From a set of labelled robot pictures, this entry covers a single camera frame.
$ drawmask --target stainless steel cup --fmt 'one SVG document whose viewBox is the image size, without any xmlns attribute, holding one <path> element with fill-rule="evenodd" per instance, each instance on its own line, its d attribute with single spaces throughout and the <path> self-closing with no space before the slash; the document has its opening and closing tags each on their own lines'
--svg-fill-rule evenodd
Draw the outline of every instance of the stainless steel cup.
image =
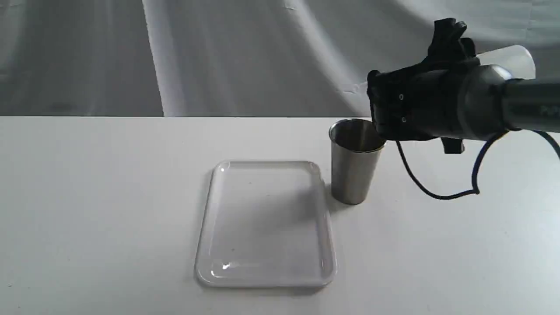
<svg viewBox="0 0 560 315">
<path fill-rule="evenodd" d="M 329 129 L 329 137 L 333 197 L 357 205 L 367 197 L 385 140 L 379 137 L 372 122 L 363 119 L 338 121 Z"/>
</svg>

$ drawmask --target white table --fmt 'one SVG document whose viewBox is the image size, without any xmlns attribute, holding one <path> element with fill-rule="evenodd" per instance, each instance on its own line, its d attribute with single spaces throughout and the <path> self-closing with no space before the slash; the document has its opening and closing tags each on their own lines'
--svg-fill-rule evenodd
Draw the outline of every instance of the white table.
<svg viewBox="0 0 560 315">
<path fill-rule="evenodd" d="M 330 200 L 325 289 L 215 290 L 193 277 L 211 169 L 301 159 L 330 182 L 327 119 L 0 118 L 0 314 L 557 314 L 560 163 L 530 132 L 488 153 L 482 194 L 425 196 L 394 144 L 368 200 Z M 482 143 L 406 143 L 435 192 L 470 187 Z"/>
</svg>

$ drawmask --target robotic hand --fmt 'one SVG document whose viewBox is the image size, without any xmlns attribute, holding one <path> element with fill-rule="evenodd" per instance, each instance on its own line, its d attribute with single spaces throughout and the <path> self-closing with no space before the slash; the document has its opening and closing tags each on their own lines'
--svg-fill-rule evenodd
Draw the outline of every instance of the robotic hand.
<svg viewBox="0 0 560 315">
<path fill-rule="evenodd" d="M 481 66 L 474 42 L 462 38 L 465 30 L 466 24 L 454 18 L 438 20 L 428 56 L 422 62 L 388 73 L 373 70 L 367 76 L 367 95 L 377 132 L 396 141 L 416 185 L 441 200 L 480 193 L 477 176 L 484 154 L 508 131 L 535 131 L 560 158 L 560 147 L 545 132 L 560 132 L 560 82 L 513 78 L 500 66 Z M 462 153 L 463 139 L 487 142 L 474 164 L 473 189 L 439 196 L 414 177 L 400 141 L 437 137 L 447 154 Z"/>
</svg>

